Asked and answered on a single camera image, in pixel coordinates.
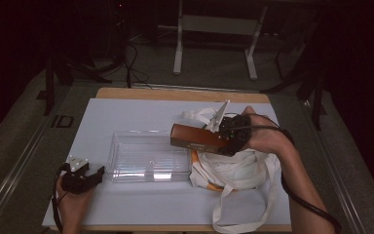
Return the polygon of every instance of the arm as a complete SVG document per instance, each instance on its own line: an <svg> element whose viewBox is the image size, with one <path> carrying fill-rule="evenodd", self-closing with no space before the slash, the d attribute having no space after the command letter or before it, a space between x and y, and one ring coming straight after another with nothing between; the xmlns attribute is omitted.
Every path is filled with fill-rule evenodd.
<svg viewBox="0 0 374 234"><path fill-rule="evenodd" d="M255 111L250 106L243 112L243 114L254 113ZM275 126L271 121L256 115L251 116L251 123L252 125ZM246 147L276 154L280 160L282 174L290 190L303 200L326 211L325 205L302 164L299 152L285 135L272 130L253 131ZM292 199L290 199L289 204L294 233L335 232L333 225L326 219L303 208Z"/></svg>
<svg viewBox="0 0 374 234"><path fill-rule="evenodd" d="M58 194L58 208L62 220L63 234L78 234L81 231L82 221L87 213L91 198L94 195L95 187L82 194L65 192L61 187L60 177L56 182Z"/></svg>

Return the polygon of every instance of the white fabric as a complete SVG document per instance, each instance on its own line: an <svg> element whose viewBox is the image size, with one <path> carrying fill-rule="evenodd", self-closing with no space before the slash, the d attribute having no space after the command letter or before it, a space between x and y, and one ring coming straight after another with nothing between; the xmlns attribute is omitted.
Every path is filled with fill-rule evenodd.
<svg viewBox="0 0 374 234"><path fill-rule="evenodd" d="M206 152L198 152L199 162L193 162L190 179L193 186L207 188L208 183L224 187L220 202L213 211L213 228L220 233L244 233L255 231L266 223L273 212L279 186L275 180L275 171L280 167L275 154L266 154L247 149L238 152L233 157L226 157ZM257 188L266 180L270 180L270 189L266 211L260 220L222 226L217 224L221 219L223 199L234 189Z"/></svg>

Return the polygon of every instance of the hand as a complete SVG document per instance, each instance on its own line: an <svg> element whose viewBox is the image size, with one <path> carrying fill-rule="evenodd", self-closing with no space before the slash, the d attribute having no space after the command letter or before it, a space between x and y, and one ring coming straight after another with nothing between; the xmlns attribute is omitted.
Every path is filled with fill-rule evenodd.
<svg viewBox="0 0 374 234"><path fill-rule="evenodd" d="M56 182L58 208L63 226L63 234L80 233L82 221L87 214L89 203L95 187L81 194L64 191L61 187L62 177Z"/></svg>
<svg viewBox="0 0 374 234"><path fill-rule="evenodd" d="M277 127L272 121L262 116L254 115L256 112L251 106L245 108L242 115L250 115L251 125L264 125ZM294 146L290 140L281 132L269 129L257 129L251 131L251 139L245 145L245 148L252 148L264 153L274 153L282 155L288 149Z"/></svg>

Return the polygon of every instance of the forearm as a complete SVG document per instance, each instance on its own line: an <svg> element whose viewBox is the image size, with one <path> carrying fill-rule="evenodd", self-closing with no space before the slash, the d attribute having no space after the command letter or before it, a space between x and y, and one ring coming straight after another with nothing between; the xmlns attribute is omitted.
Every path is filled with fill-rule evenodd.
<svg viewBox="0 0 374 234"><path fill-rule="evenodd" d="M299 198L326 211L325 205L302 164L298 151L295 148L287 148L278 157L280 157L282 174L288 188ZM292 199L289 203L294 233L334 233L334 227L329 221Z"/></svg>

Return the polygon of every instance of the bag strap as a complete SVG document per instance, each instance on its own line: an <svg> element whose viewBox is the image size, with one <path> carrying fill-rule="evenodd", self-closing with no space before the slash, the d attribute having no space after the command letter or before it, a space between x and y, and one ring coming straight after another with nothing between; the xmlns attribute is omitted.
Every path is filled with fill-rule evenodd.
<svg viewBox="0 0 374 234"><path fill-rule="evenodd" d="M219 225L217 222L221 219L222 214L222 208L223 208L223 200L225 197L227 197L232 191L233 187L230 184L226 184L224 187L223 192L221 193L220 202L215 207L213 211L213 228L215 231L220 233L244 233L244 232L252 232L255 231L257 228L259 228L261 225L265 224L270 215L272 214L277 197L278 197L278 191L279 186L278 182L275 180L275 171L276 171L276 165L272 157L266 158L264 161L264 165L267 168L267 172L270 179L270 188L268 193L268 200L267 200L267 207L265 212L260 217L260 220L251 222L251 223L244 223L244 224L236 224L236 225Z"/></svg>

